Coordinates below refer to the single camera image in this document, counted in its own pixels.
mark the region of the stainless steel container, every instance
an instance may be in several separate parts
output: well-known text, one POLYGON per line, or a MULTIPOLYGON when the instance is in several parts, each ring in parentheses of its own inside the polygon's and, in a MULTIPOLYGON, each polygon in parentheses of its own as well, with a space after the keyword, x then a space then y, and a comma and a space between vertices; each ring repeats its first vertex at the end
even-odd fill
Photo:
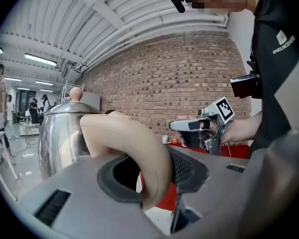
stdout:
POLYGON ((45 116, 39 137, 39 167, 43 180, 48 179, 63 168, 90 158, 80 128, 80 119, 86 114, 100 114, 87 104, 79 102, 82 98, 79 88, 70 92, 71 102, 60 104, 45 116))

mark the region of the white corrugated ceiling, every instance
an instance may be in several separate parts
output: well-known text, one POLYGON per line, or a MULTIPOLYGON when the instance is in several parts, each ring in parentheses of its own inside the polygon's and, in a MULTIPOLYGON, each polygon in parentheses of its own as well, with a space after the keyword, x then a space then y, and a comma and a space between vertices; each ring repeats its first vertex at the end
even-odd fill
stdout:
POLYGON ((6 77, 51 82, 61 90, 110 55, 162 34, 223 29, 227 15, 186 7, 180 14, 170 0, 19 0, 0 29, 0 62, 6 77), (24 58, 30 53, 57 62, 50 66, 24 58))

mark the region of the person in black clothing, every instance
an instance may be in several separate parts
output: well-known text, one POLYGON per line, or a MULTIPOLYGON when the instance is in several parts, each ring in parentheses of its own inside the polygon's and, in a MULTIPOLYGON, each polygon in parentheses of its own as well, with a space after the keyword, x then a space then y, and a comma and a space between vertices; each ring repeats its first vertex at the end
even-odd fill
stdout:
POLYGON ((33 98, 32 102, 30 103, 30 114, 31 114, 31 119, 32 119, 32 124, 37 124, 38 123, 38 105, 37 99, 33 98))
MULTIPOLYGON (((248 9, 255 16, 251 50, 260 71, 263 109, 249 119, 228 123, 221 139, 222 143, 254 140, 250 158, 253 151, 268 147, 291 129, 275 94, 299 61, 299 0, 186 1, 195 8, 248 9)), ((215 131, 216 124, 211 122, 210 129, 215 131)))

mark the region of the brick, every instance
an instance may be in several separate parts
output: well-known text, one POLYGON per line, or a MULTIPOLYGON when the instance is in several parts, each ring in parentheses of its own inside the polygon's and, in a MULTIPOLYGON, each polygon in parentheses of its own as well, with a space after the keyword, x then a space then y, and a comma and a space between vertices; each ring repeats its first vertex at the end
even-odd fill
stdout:
POLYGON ((235 119, 250 116, 250 98, 234 97, 230 79, 245 74, 226 32, 164 35, 138 43, 103 61, 78 81, 101 95, 101 111, 121 111, 151 127, 158 137, 178 138, 172 120, 193 119, 222 96, 235 119))

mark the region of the wooden knob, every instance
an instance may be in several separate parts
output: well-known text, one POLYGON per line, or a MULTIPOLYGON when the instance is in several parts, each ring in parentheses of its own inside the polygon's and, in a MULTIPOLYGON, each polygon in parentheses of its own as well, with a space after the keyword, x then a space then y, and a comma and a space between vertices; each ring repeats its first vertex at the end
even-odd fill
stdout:
POLYGON ((70 98, 72 102, 79 102, 82 97, 83 91, 80 88, 75 87, 70 90, 70 98))

